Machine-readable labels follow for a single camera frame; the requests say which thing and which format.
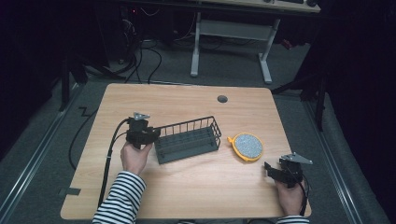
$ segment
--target person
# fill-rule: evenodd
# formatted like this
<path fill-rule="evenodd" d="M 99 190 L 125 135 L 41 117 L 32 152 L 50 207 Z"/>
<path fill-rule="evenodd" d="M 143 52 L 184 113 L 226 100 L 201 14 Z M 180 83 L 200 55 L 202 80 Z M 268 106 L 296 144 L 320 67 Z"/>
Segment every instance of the person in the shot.
<path fill-rule="evenodd" d="M 120 156 L 123 171 L 119 172 L 107 198 L 97 209 L 92 223 L 135 223 L 145 181 L 139 176 L 146 166 L 152 144 L 145 145 L 143 149 L 136 149 L 126 142 Z M 285 217 L 280 218 L 276 224 L 309 223 L 306 217 L 299 216 L 304 197 L 300 187 L 286 188 L 283 183 L 276 181 L 279 203 Z M 193 223 L 192 221 L 179 221 L 179 223 Z"/>

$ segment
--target background table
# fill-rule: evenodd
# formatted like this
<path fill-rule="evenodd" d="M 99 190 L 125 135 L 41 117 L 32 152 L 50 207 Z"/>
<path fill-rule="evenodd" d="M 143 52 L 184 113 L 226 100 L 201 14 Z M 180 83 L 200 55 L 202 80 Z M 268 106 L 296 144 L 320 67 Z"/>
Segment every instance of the background table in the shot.
<path fill-rule="evenodd" d="M 225 95 L 227 103 L 218 102 Z M 160 165 L 155 149 L 141 174 L 148 187 L 138 218 L 248 218 L 280 217 L 275 184 L 265 177 L 265 161 L 276 167 L 290 147 L 272 94 L 264 88 L 110 84 L 92 125 L 61 216 L 90 219 L 96 211 L 108 146 L 117 125 L 134 112 L 151 115 L 149 126 L 159 127 L 214 116 L 222 133 L 218 151 Z M 120 128 L 120 133 L 128 129 Z M 227 137 L 247 132 L 264 144 L 256 162 L 245 162 L 233 152 Z M 115 146 L 106 188 L 122 170 Z"/>

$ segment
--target sleeve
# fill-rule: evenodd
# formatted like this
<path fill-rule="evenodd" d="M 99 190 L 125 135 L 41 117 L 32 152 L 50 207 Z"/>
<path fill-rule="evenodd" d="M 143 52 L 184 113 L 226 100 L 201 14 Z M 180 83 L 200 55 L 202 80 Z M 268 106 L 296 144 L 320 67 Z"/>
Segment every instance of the sleeve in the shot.
<path fill-rule="evenodd" d="M 277 220 L 276 224 L 305 224 L 309 223 L 308 218 L 302 216 L 288 216 Z"/>
<path fill-rule="evenodd" d="M 135 223 L 145 188 L 146 183 L 138 175 L 120 172 L 92 223 Z"/>

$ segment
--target basket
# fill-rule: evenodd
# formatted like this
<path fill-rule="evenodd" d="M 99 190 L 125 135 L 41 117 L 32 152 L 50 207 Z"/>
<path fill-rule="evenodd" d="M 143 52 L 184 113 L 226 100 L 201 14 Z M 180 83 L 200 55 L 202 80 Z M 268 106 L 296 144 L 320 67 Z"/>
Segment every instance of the basket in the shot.
<path fill-rule="evenodd" d="M 161 136 L 154 142 L 159 164 L 219 149 L 221 132 L 213 116 L 156 129 L 161 130 Z"/>

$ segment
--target black wire basket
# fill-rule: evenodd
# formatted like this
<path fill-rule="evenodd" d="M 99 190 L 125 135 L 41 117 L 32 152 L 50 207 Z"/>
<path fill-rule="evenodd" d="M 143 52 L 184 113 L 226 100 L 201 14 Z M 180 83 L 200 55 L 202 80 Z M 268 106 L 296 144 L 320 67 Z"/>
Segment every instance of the black wire basket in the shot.
<path fill-rule="evenodd" d="M 154 142 L 159 164 L 219 149 L 221 132 L 213 116 L 156 129 L 161 130 L 161 136 Z"/>

